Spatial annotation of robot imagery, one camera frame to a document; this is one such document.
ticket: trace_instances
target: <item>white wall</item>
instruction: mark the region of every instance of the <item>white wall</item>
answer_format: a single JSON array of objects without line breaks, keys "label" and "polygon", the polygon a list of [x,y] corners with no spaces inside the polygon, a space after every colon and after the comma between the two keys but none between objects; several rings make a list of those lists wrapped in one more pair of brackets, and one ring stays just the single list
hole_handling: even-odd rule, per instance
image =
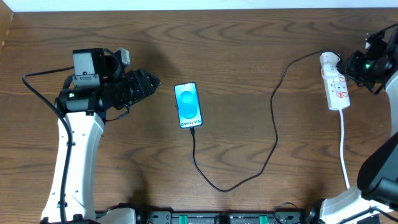
[{"label": "white wall", "polygon": [[3,0],[14,12],[398,7],[398,0]]}]

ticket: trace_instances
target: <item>brown wooden surface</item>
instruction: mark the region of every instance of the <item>brown wooden surface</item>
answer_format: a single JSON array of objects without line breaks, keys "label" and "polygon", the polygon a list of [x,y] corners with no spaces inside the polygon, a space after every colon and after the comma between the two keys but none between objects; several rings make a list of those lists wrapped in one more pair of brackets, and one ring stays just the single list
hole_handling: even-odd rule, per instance
[{"label": "brown wooden surface", "polygon": [[6,43],[8,30],[11,26],[12,15],[14,13],[0,0],[0,55],[1,50]]},{"label": "brown wooden surface", "polygon": [[[257,173],[275,134],[269,99],[285,66],[320,49],[347,57],[364,35],[398,21],[395,9],[18,13],[0,60],[0,222],[34,222],[49,196],[58,148],[55,115],[21,82],[24,73],[73,65],[72,50],[130,50],[132,66],[162,80],[131,114],[106,125],[95,206],[119,202],[174,210],[304,207],[345,189],[339,114],[329,111],[318,56],[291,67],[274,98],[279,144],[265,173],[231,193],[195,170],[189,130],[178,126],[174,85],[198,85],[204,125],[197,161],[228,188]],[[31,78],[50,101],[69,73]],[[349,86],[346,163],[355,184],[391,130],[387,95]],[[109,117],[116,116],[111,111]]]}]

